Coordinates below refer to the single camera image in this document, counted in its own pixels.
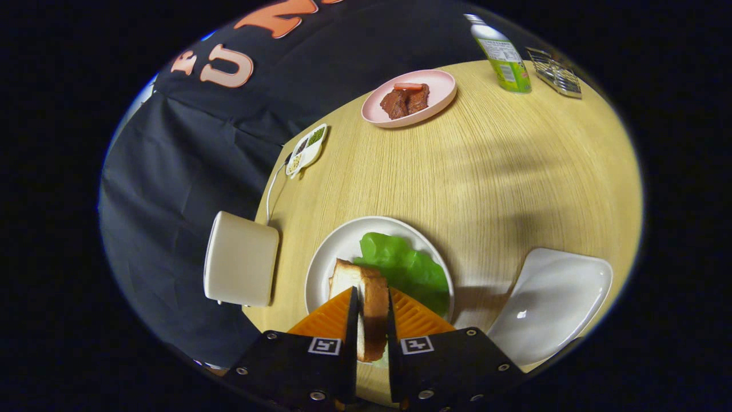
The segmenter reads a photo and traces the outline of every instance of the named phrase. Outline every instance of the sliced meat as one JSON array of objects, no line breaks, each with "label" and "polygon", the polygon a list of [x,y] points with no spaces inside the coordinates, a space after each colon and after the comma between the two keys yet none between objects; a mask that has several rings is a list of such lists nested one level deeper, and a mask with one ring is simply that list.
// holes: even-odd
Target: sliced meat
[{"label": "sliced meat", "polygon": [[389,115],[389,118],[399,119],[409,114],[407,110],[408,93],[405,90],[392,90],[381,100],[381,108]]},{"label": "sliced meat", "polygon": [[394,90],[422,90],[420,83],[394,83]]},{"label": "sliced meat", "polygon": [[427,96],[430,95],[430,87],[422,83],[422,90],[412,93],[407,100],[407,112],[409,114],[417,113],[418,111],[427,108]]}]

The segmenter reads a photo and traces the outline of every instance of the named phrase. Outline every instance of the bottle cap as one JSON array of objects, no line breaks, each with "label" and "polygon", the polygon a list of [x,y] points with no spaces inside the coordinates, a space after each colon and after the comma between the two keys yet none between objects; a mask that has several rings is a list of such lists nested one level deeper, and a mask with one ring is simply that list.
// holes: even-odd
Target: bottle cap
[{"label": "bottle cap", "polygon": [[478,17],[476,15],[469,15],[469,14],[463,14],[463,15],[465,16],[465,18],[468,19],[469,22],[471,22],[473,24],[485,25],[485,22],[483,21],[483,19],[481,19],[480,17]]}]

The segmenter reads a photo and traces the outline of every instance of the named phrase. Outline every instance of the braised meat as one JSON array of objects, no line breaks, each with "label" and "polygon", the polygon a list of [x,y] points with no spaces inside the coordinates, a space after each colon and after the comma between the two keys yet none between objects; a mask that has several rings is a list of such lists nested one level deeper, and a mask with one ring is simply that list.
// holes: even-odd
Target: braised meat
[{"label": "braised meat", "polygon": [[424,83],[422,83],[422,90],[410,94],[409,99],[407,100],[407,111],[409,114],[414,114],[424,108],[427,108],[427,96],[429,94],[430,87]]},{"label": "braised meat", "polygon": [[409,114],[407,110],[407,97],[409,93],[406,90],[392,90],[381,101],[381,108],[389,115],[389,118],[399,119]]},{"label": "braised meat", "polygon": [[381,100],[381,108],[389,115],[390,119],[399,119],[427,108],[429,94],[430,87],[424,83],[422,83],[422,88],[419,90],[394,89]]}]

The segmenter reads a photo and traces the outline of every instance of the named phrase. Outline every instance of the white bread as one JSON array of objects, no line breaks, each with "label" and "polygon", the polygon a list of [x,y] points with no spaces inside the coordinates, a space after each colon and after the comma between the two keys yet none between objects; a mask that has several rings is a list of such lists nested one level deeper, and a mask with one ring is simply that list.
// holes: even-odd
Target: white bread
[{"label": "white bread", "polygon": [[361,362],[377,361],[383,356],[386,347],[386,315],[389,312],[386,278],[376,269],[362,268],[347,260],[336,259],[328,299],[353,286],[358,288],[362,303],[356,356]]}]

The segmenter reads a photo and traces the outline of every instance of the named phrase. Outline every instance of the plastic bottle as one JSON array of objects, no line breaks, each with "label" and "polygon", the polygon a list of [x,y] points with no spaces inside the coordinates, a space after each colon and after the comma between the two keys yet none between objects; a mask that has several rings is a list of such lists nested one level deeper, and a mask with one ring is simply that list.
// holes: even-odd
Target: plastic bottle
[{"label": "plastic bottle", "polygon": [[521,55],[508,37],[485,24],[476,15],[464,16],[473,24],[470,33],[488,56],[488,61],[498,76],[498,84],[509,92],[531,93],[529,73],[526,72]]}]

